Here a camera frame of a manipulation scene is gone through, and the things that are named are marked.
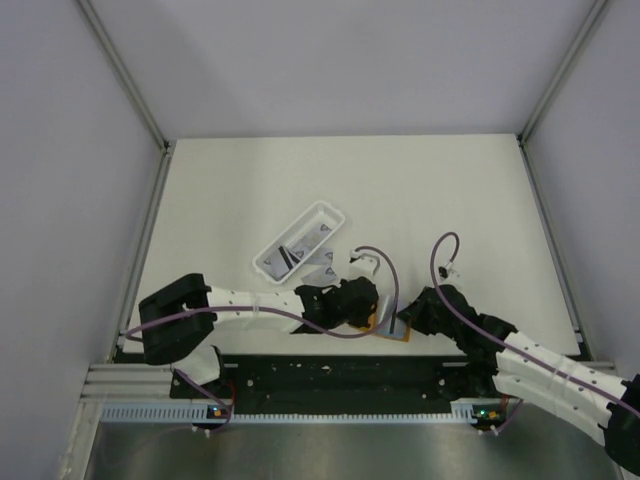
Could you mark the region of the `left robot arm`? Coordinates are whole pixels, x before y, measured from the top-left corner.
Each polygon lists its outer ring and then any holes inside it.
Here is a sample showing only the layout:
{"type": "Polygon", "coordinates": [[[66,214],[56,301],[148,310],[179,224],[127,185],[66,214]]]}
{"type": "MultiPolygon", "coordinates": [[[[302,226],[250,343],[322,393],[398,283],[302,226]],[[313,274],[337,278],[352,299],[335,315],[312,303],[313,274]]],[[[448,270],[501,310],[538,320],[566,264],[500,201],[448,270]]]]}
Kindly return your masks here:
{"type": "Polygon", "coordinates": [[[205,396],[226,387],[227,374],[217,348],[200,353],[206,338],[220,331],[273,331],[280,334],[343,335],[337,328],[368,325],[376,313],[379,295],[365,277],[336,285],[301,285],[271,293],[214,289],[199,273],[187,274],[138,304],[140,325],[127,338],[139,341],[146,364],[187,366],[204,359],[192,374],[192,384],[205,396]]]}

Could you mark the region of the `silver card black stripe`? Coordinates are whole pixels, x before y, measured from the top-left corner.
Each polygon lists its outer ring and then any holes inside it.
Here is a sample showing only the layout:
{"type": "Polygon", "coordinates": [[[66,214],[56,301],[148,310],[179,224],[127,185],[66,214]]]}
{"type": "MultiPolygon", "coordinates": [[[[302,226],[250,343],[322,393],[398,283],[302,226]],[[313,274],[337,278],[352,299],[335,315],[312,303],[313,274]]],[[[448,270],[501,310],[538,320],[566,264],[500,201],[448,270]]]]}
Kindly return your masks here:
{"type": "Polygon", "coordinates": [[[376,319],[379,328],[378,335],[395,336],[396,304],[392,295],[381,296],[377,306],[376,319]]]}

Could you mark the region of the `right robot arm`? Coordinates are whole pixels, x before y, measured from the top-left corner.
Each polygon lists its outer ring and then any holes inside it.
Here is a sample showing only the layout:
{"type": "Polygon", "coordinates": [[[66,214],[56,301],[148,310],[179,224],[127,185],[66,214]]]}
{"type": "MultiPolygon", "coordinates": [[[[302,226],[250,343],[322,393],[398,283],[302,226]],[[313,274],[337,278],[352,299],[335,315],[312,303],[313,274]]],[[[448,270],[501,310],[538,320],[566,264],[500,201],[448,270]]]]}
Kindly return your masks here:
{"type": "Polygon", "coordinates": [[[452,285],[426,287],[399,312],[424,335],[452,340],[472,365],[469,388],[517,397],[578,428],[622,469],[639,474],[639,378],[607,374],[530,339],[514,325],[478,313],[452,285]]]}

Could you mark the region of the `yellow leather card holder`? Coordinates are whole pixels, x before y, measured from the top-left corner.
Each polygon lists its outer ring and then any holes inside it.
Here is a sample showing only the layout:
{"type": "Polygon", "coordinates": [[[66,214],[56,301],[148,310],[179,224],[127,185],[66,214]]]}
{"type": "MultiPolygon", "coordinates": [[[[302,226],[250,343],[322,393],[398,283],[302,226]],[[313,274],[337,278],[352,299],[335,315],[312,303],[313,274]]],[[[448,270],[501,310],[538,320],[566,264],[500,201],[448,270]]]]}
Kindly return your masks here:
{"type": "Polygon", "coordinates": [[[391,296],[381,296],[378,300],[376,311],[368,318],[364,326],[358,327],[358,330],[368,332],[379,324],[384,324],[374,333],[374,336],[385,340],[407,343],[410,340],[411,328],[398,314],[392,316],[394,312],[392,303],[393,298],[391,296]]]}

